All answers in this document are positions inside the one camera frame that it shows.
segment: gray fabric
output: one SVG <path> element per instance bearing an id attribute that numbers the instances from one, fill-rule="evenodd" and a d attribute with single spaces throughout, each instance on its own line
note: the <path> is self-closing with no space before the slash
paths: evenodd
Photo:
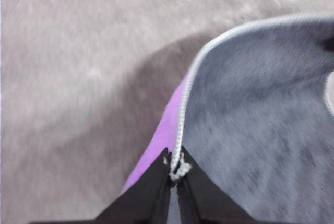
<path id="1" fill-rule="evenodd" d="M 334 117 L 324 83 L 334 21 L 245 33 L 204 59 L 183 145 L 254 218 L 334 221 Z"/>

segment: white piping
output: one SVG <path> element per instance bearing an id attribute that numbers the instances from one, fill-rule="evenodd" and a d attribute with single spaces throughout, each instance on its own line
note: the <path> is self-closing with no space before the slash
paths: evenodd
<path id="1" fill-rule="evenodd" d="M 329 112 L 334 116 L 334 104 L 331 99 L 330 89 L 334 88 L 334 72 L 330 73 L 327 77 L 326 84 L 325 84 L 325 104 L 329 110 Z"/>
<path id="2" fill-rule="evenodd" d="M 220 45 L 223 41 L 226 41 L 232 37 L 238 36 L 242 33 L 256 31 L 263 28 L 268 28 L 272 26 L 278 25 L 290 25 L 296 22 L 312 22 L 312 21 L 323 21 L 323 20 L 333 20 L 334 14 L 333 13 L 325 13 L 325 14 L 294 14 L 294 15 L 284 15 L 279 17 L 274 17 L 270 19 L 263 19 L 258 21 L 253 21 L 246 23 L 241 26 L 237 26 L 208 42 L 203 46 L 203 48 L 198 52 L 196 55 L 190 69 L 188 70 L 186 79 L 185 79 L 185 86 L 181 95 L 181 102 L 180 107 L 178 110 L 178 122 L 177 122 L 177 133 L 176 133 L 176 140 L 175 140 L 175 147 L 172 152 L 172 159 L 171 159 L 171 172 L 170 178 L 172 181 L 175 181 L 175 178 L 178 178 L 179 172 L 174 170 L 177 168 L 180 162 L 180 153 L 181 153 L 181 145 L 183 139 L 183 129 L 184 129 L 184 122 L 185 122 L 185 114 L 186 114 L 186 107 L 189 99 L 190 92 L 192 90 L 192 86 L 195 80 L 195 76 L 197 71 L 205 58 L 205 56 L 215 47 Z"/>

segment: purple fabric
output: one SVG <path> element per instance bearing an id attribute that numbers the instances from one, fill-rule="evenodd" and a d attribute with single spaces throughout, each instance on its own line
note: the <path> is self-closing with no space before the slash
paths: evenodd
<path id="1" fill-rule="evenodd" d="M 177 131 L 178 106 L 181 100 L 183 87 L 184 80 L 174 91 L 150 144 L 125 182 L 122 192 L 137 182 L 165 147 L 167 147 L 169 151 L 173 150 Z"/>

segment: white cord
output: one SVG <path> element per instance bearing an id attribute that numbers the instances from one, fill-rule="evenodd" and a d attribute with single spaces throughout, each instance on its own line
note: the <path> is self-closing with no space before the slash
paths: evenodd
<path id="1" fill-rule="evenodd" d="M 173 171 L 171 171 L 169 173 L 169 176 L 172 181 L 177 181 L 178 179 L 185 176 L 190 171 L 191 168 L 192 168 L 192 165 L 184 161 L 184 153 L 181 153 L 180 166 L 178 170 L 176 171 L 176 173 L 173 173 Z"/>

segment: floor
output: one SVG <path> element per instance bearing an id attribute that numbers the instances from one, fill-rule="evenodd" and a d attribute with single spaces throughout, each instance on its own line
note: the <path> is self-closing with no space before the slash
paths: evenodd
<path id="1" fill-rule="evenodd" d="M 203 44 L 331 0 L 1 0 L 1 220 L 93 218 Z"/>

